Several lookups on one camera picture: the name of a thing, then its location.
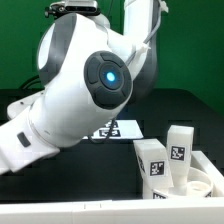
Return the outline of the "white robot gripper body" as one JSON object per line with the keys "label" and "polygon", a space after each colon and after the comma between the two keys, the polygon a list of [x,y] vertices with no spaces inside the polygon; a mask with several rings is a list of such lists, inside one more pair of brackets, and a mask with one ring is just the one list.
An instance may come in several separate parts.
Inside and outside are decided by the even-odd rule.
{"label": "white robot gripper body", "polygon": [[42,141],[26,119],[13,119],[0,126],[0,175],[58,154],[57,147]]}

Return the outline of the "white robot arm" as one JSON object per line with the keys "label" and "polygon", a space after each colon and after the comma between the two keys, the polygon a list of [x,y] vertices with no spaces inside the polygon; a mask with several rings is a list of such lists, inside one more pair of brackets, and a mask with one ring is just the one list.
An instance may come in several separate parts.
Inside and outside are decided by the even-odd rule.
{"label": "white robot arm", "polygon": [[74,146],[114,119],[152,86],[155,33],[165,0],[125,0],[124,30],[113,31],[97,0],[59,0],[41,39],[37,68],[43,90],[7,108],[0,126],[0,175]]}

